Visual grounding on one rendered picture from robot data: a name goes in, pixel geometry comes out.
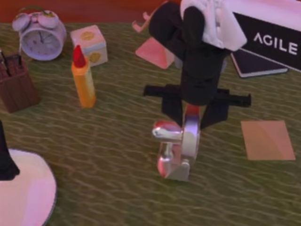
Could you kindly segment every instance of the brown knife block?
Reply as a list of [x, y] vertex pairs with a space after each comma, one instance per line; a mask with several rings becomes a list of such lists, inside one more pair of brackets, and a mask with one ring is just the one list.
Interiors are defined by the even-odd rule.
[[0, 64], [0, 97], [9, 113], [20, 111], [40, 102], [26, 65], [23, 61], [22, 65], [19, 65], [18, 57], [18, 54], [6, 57], [10, 75], [5, 66]]

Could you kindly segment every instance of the tabletop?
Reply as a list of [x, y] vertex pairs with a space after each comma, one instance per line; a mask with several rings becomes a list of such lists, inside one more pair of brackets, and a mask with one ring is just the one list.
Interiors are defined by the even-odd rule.
[[[68, 32], [91, 24], [66, 24]], [[109, 61], [92, 68], [97, 103], [81, 109], [71, 74], [72, 44], [51, 62], [25, 58], [42, 101], [9, 114], [0, 104], [8, 146], [40, 154], [57, 180], [48, 226], [299, 226], [301, 224], [301, 74], [241, 79], [230, 58], [220, 87], [251, 94], [250, 108], [202, 131], [188, 183], [162, 179], [156, 168], [155, 120], [160, 99], [146, 84], [177, 84], [180, 71], [161, 70], [135, 50], [148, 38], [130, 24], [97, 24]], [[0, 24], [0, 47], [18, 49], [18, 35]], [[240, 122], [284, 120], [296, 161], [249, 161]]]

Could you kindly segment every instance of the clock face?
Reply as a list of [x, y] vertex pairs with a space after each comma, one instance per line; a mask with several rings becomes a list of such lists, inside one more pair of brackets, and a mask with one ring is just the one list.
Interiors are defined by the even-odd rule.
[[22, 49], [33, 59], [52, 60], [61, 53], [61, 44], [52, 33], [35, 30], [22, 37]]

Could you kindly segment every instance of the bottle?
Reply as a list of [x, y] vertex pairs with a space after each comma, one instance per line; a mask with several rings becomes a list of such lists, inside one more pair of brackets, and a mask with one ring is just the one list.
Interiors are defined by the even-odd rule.
[[88, 58], [83, 55], [79, 45], [73, 50], [71, 70], [80, 105], [83, 108], [92, 108], [96, 102], [92, 73]]

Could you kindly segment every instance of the alarm clock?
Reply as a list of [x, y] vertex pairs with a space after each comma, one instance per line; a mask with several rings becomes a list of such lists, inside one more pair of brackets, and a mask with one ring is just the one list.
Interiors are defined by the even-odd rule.
[[30, 58], [48, 61], [61, 54], [67, 32], [54, 12], [20, 13], [15, 17], [12, 27], [19, 32], [20, 48]]

